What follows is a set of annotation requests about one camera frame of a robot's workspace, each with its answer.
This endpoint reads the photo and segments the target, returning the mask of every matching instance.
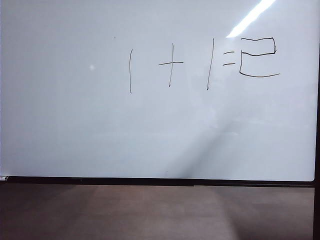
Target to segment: floor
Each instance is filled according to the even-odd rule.
[[[0,184],[1,240],[311,240],[312,188]]]

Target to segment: whiteboard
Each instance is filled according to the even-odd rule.
[[[0,174],[312,181],[319,12],[2,0]]]

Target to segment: handwritten equation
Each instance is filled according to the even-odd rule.
[[[249,41],[249,42],[253,42],[253,43],[257,43],[259,41],[271,41],[273,44],[272,47],[272,51],[266,51],[263,53],[252,53],[252,52],[247,52],[247,51],[243,51],[241,49],[240,54],[241,54],[241,62],[240,62],[240,68],[239,68],[239,73],[241,75],[247,76],[247,77],[252,77],[252,78],[268,78],[268,77],[273,77],[276,75],[279,75],[280,73],[272,73],[272,74],[267,74],[267,75],[253,75],[253,74],[248,74],[243,72],[243,55],[247,55],[247,56],[251,56],[251,57],[261,57],[261,56],[265,56],[265,55],[274,55],[276,54],[276,42],[275,39],[273,37],[264,37],[264,38],[259,38],[259,39],[250,39],[250,38],[244,38],[242,37],[241,40],[243,41]],[[211,59],[210,59],[210,67],[209,67],[209,73],[208,73],[208,80],[207,80],[207,85],[206,85],[206,89],[209,90],[209,85],[210,85],[210,74],[211,74],[211,68],[212,68],[212,62],[214,59],[214,49],[215,49],[215,39],[212,39],[212,52],[211,52]],[[170,70],[170,78],[169,78],[169,87],[171,86],[171,80],[172,80],[172,72],[173,72],[173,68],[174,68],[174,64],[183,64],[183,61],[175,61],[174,60],[174,51],[175,51],[175,46],[172,43],[172,54],[171,54],[171,61],[169,62],[164,62],[164,63],[160,63],[158,64],[159,66],[163,66],[163,65],[171,65],[171,70]],[[133,53],[133,49],[131,49],[130,51],[130,55],[129,55],[129,91],[130,94],[132,94],[132,76],[131,76],[131,60],[132,60],[132,53]],[[227,51],[224,52],[223,55],[226,54],[234,54],[236,53],[236,51],[232,50],[232,51]],[[224,63],[222,66],[230,66],[230,65],[235,65],[235,62],[227,62]]]

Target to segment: equals sign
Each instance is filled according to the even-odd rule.
[[[223,55],[225,55],[225,54],[233,54],[233,53],[235,53],[235,51],[227,51]],[[233,65],[233,64],[236,64],[236,63],[235,62],[229,62],[229,63],[223,64],[222,66]]]

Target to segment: black whiteboard frame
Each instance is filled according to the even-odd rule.
[[[320,239],[320,52],[318,67],[318,96],[316,120],[315,167],[313,181],[255,181],[185,178],[122,178],[122,177],[41,177],[10,176],[2,183],[20,184],[72,184],[72,185],[123,185],[123,186],[229,186],[229,187],[274,187],[314,188],[313,240]]]

